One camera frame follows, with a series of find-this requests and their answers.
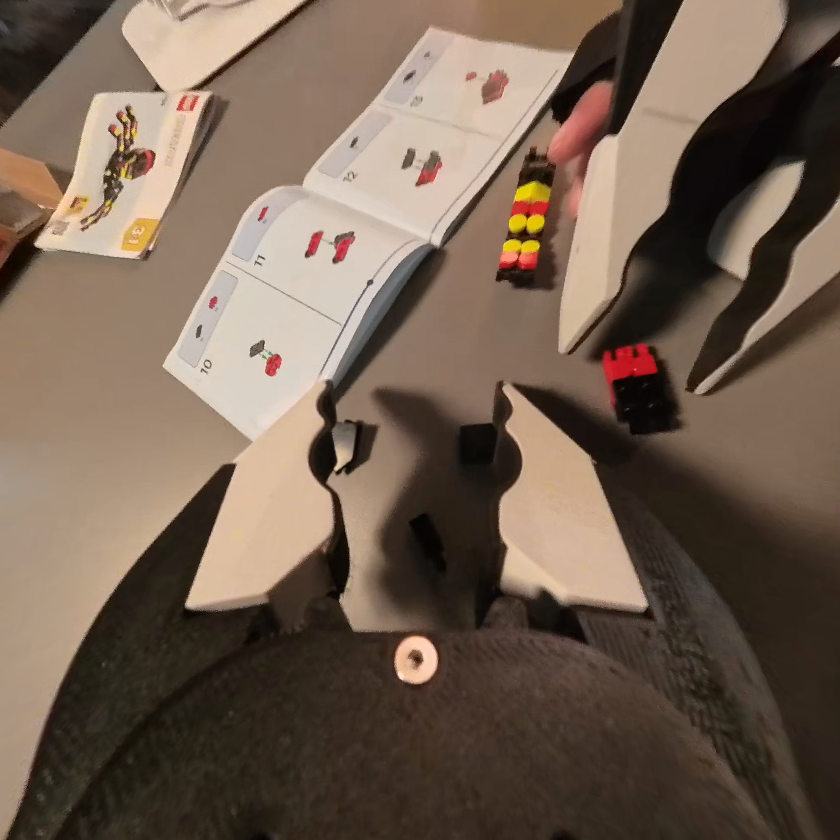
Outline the black wedge lego piece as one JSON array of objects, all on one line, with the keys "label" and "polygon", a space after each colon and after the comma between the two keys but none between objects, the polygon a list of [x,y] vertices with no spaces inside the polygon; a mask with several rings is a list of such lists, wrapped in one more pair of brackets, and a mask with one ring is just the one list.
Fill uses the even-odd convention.
[{"label": "black wedge lego piece", "polygon": [[332,475],[344,475],[355,464],[362,427],[365,424],[360,420],[342,420],[332,427],[330,431],[334,452]]}]

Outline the closed instruction booklet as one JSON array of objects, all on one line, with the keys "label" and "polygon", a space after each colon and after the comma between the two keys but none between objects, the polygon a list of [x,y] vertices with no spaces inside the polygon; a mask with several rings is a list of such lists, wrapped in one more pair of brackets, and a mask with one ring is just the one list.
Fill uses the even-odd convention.
[{"label": "closed instruction booklet", "polygon": [[102,91],[42,253],[144,261],[215,117],[213,91]]}]

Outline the small black lego brick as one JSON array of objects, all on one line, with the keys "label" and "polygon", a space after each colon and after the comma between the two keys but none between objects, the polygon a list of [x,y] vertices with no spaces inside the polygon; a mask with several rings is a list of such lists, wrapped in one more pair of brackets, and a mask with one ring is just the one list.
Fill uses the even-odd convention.
[{"label": "small black lego brick", "polygon": [[492,464],[497,440],[500,440],[500,433],[497,433],[496,424],[460,427],[460,438],[458,438],[460,464],[463,464],[463,467]]}]

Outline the small red black lego block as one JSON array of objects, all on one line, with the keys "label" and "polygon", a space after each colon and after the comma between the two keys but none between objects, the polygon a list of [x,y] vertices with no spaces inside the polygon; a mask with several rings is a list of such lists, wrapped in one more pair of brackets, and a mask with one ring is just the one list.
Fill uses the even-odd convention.
[{"label": "small red black lego block", "polygon": [[603,351],[602,362],[612,410],[630,436],[663,436],[681,427],[674,391],[653,348],[623,345]]}]

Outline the long black yellow red lego strip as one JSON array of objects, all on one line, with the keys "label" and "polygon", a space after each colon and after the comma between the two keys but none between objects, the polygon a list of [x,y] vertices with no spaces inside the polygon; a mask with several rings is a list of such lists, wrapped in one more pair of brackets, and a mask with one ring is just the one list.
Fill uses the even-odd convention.
[{"label": "long black yellow red lego strip", "polygon": [[530,145],[518,176],[505,239],[496,281],[513,288],[533,286],[540,261],[540,242],[546,230],[556,165],[546,153]]}]

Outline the open instruction booklet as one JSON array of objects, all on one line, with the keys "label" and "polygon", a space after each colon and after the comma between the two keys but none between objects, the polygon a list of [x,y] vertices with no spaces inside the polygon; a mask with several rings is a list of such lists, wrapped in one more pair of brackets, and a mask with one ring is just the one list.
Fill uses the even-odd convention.
[{"label": "open instruction booklet", "polygon": [[428,28],[304,184],[244,213],[165,371],[250,442],[340,386],[571,56]]}]

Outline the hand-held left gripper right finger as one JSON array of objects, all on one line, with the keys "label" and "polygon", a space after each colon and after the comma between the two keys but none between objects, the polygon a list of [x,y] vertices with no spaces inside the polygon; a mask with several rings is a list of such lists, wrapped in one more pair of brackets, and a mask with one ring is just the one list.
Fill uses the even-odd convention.
[{"label": "hand-held left gripper right finger", "polygon": [[502,424],[519,472],[500,499],[500,589],[565,608],[644,614],[648,602],[593,457],[512,382]]}]

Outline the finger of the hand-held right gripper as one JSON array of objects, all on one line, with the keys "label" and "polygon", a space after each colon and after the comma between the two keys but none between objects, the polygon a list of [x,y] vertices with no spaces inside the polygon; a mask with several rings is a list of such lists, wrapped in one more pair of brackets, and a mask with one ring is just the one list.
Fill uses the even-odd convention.
[{"label": "finger of the hand-held right gripper", "polygon": [[839,171],[773,160],[718,215],[708,256],[740,280],[710,329],[687,380],[713,391],[750,349],[839,276]]},{"label": "finger of the hand-held right gripper", "polygon": [[691,140],[761,69],[786,2],[682,2],[620,129],[594,145],[560,311],[569,353],[617,297],[628,259],[663,216]]}]

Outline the cardboard lego box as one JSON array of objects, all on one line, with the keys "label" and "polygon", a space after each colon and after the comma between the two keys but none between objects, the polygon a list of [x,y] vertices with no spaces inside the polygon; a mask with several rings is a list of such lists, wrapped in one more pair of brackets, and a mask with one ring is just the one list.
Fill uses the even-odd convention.
[{"label": "cardboard lego box", "polygon": [[31,239],[63,200],[45,162],[0,151],[0,265]]}]

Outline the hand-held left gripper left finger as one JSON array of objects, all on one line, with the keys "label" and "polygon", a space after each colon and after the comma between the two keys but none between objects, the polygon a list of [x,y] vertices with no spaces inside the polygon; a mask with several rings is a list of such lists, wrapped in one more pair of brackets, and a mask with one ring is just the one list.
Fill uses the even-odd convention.
[{"label": "hand-held left gripper left finger", "polygon": [[342,572],[330,570],[342,503],[321,459],[332,427],[330,382],[321,380],[237,456],[188,612],[266,605],[283,631],[293,631],[310,602],[342,591]]}]

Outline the small black lego piece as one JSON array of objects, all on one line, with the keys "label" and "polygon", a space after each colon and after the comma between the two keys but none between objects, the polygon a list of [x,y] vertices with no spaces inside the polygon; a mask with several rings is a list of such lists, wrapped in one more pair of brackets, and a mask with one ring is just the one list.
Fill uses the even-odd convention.
[{"label": "small black lego piece", "polygon": [[422,558],[434,566],[439,574],[447,572],[446,544],[428,515],[418,515],[408,523],[415,547]]}]

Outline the person's right hand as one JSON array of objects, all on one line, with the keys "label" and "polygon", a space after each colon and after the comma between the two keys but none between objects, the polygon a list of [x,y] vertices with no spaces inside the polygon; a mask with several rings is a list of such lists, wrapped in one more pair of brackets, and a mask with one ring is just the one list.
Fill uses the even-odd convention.
[{"label": "person's right hand", "polygon": [[602,141],[613,100],[613,82],[593,84],[556,131],[546,158],[569,178],[565,215],[578,218],[585,178],[594,145]]}]

